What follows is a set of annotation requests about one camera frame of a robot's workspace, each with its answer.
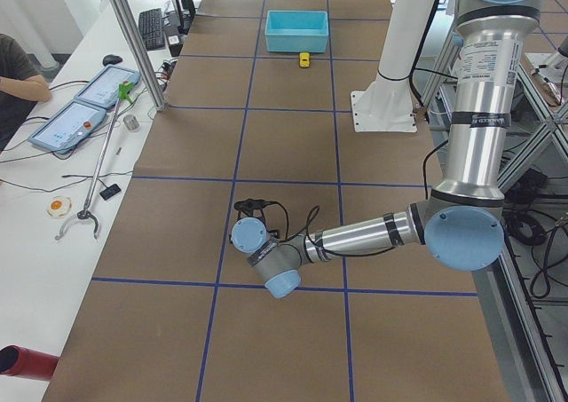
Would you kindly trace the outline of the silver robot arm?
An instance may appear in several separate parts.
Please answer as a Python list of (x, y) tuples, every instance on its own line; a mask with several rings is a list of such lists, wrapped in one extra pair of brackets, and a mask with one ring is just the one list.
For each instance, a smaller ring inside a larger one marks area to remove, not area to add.
[(231, 241), (274, 297), (301, 281), (305, 264), (376, 256), (408, 243), (426, 246), (441, 264), (475, 271), (502, 252), (504, 196), (497, 184), (525, 38), (540, 20), (541, 0), (457, 0), (459, 53), (446, 169), (426, 201), (404, 211), (279, 240), (254, 217), (238, 220)]

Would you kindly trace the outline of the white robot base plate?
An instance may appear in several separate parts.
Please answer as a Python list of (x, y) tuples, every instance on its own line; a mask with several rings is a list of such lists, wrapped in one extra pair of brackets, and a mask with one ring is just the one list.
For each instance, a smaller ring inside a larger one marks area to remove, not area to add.
[(399, 94), (353, 91), (350, 100), (356, 132), (417, 131), (413, 102), (408, 90)]

